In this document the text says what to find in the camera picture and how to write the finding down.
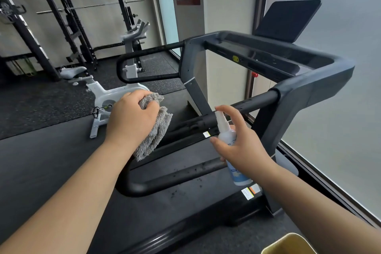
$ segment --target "person's left hand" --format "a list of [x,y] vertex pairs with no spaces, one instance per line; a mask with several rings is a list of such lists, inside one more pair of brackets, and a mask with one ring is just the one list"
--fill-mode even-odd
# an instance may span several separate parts
[[142,110],[138,102],[150,94],[147,90],[136,90],[126,93],[112,107],[112,112],[107,124],[105,143],[120,146],[132,152],[148,136],[155,125],[159,104],[150,102]]

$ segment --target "squat rack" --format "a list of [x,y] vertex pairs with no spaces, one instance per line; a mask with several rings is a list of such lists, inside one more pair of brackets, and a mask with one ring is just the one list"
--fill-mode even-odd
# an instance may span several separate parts
[[[110,4],[119,4],[122,15],[123,15],[124,23],[126,25],[126,29],[127,29],[127,31],[129,31],[132,29],[131,25],[135,25],[133,18],[136,17],[137,15],[132,14],[131,8],[129,6],[126,6],[125,4],[131,3],[131,2],[144,1],[144,0],[126,0],[126,1],[118,0],[118,2],[112,2],[112,3],[106,3],[106,4],[97,4],[97,5],[93,5],[93,6],[83,6],[83,7],[75,7],[71,0],[60,0],[63,7],[64,7],[63,9],[59,9],[56,6],[54,0],[46,0],[46,1],[48,2],[51,10],[50,11],[37,12],[37,14],[46,14],[46,13],[53,13],[54,14],[58,24],[60,25],[62,32],[64,33],[65,40],[69,43],[70,48],[72,50],[72,54],[66,58],[68,60],[68,62],[72,63],[72,62],[74,62],[75,59],[77,59],[79,64],[84,66],[85,65],[84,60],[85,60],[86,62],[92,64],[94,70],[97,70],[98,60],[96,58],[95,52],[97,50],[101,50],[101,49],[123,46],[124,43],[118,42],[115,44],[108,44],[108,45],[102,45],[102,46],[98,46],[98,47],[92,47],[92,45],[91,45],[91,43],[90,43],[90,41],[86,35],[86,32],[85,32],[85,30],[81,24],[81,21],[78,17],[76,9],[96,7],[96,6],[104,6],[104,5],[110,5]],[[67,24],[65,24],[60,12],[65,12]],[[80,51],[78,50],[78,47],[74,43],[74,40],[77,38],[79,39],[79,41],[81,43],[81,45],[79,46]],[[139,41],[136,41],[133,44],[133,49],[134,50],[141,50],[141,45],[140,45]],[[137,59],[137,66],[138,66],[138,68],[141,68],[141,63],[140,63],[139,59]]]
[[26,46],[31,51],[30,53],[13,55],[8,57],[0,57],[0,70],[8,81],[14,80],[16,75],[12,70],[7,66],[7,62],[13,62],[18,59],[28,59],[35,57],[37,62],[45,70],[47,75],[53,81],[58,81],[61,78],[58,75],[58,72],[54,66],[50,63],[48,56],[45,51],[39,44],[38,40],[32,34],[29,26],[25,22],[22,14],[26,13],[24,6],[16,6],[12,0],[0,0],[0,15],[3,19],[7,20],[7,24],[12,24],[13,27],[17,30],[18,34],[21,36]]

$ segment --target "forearm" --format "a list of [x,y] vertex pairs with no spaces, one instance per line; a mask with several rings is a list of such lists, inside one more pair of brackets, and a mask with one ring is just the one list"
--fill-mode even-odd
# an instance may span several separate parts
[[133,150],[104,144],[21,228],[0,253],[86,253],[118,174]]
[[321,254],[381,253],[381,234],[288,170],[275,165],[261,185]]

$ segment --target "hand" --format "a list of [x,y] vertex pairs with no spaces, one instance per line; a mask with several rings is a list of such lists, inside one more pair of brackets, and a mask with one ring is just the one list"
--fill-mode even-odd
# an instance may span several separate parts
[[150,102],[145,110],[138,104],[150,93],[152,92],[147,90],[129,92],[114,104],[107,124],[105,143],[131,150],[131,154],[136,150],[154,127],[159,113],[160,106],[155,101]]
[[214,148],[221,155],[221,160],[228,160],[237,170],[260,184],[277,164],[269,157],[255,131],[247,127],[237,109],[222,105],[216,107],[216,110],[231,117],[234,123],[231,128],[237,132],[237,140],[233,146],[228,146],[216,137],[210,138]]

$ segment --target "barbell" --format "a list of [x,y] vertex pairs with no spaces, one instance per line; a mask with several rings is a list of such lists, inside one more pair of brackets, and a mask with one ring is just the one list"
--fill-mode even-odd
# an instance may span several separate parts
[[[139,2],[139,1],[145,1],[145,0],[124,0],[124,3],[132,3],[132,2]],[[68,7],[67,9],[72,10],[72,9],[82,9],[82,8],[89,8],[89,7],[97,7],[97,6],[105,6],[105,5],[113,5],[113,4],[118,4],[119,2],[111,2],[111,3],[102,3],[102,4],[95,4],[95,5],[87,5],[87,6],[79,6],[79,7]],[[64,12],[64,9],[62,8],[57,8],[59,12]],[[46,11],[37,11],[37,14],[46,14],[46,13],[52,13],[53,11],[51,10],[46,10]]]

